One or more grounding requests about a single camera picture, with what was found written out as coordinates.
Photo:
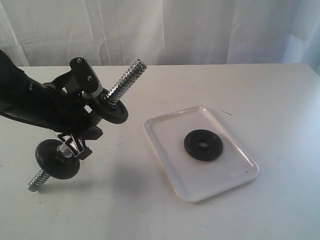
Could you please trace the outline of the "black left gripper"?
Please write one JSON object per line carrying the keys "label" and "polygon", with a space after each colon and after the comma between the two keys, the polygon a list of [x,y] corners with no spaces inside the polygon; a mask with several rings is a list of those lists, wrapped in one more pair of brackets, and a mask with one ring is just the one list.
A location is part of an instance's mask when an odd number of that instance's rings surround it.
{"label": "black left gripper", "polygon": [[86,101],[74,74],[68,71],[51,82],[40,83],[27,77],[26,123],[55,132],[62,142],[57,150],[65,158],[85,160],[93,151],[85,140],[95,141],[103,135],[102,129],[91,126]]}

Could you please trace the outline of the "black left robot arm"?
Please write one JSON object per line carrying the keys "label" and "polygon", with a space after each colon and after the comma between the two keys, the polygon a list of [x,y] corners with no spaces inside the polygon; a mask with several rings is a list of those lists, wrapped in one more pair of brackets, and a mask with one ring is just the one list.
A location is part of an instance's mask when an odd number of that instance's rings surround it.
{"label": "black left robot arm", "polygon": [[2,51],[0,53],[0,114],[24,124],[50,129],[59,138],[70,136],[65,144],[75,157],[84,160],[92,151],[86,140],[97,140],[103,132],[102,120],[86,106],[102,93],[96,73],[84,57],[70,62],[71,70],[51,82],[30,78]]}

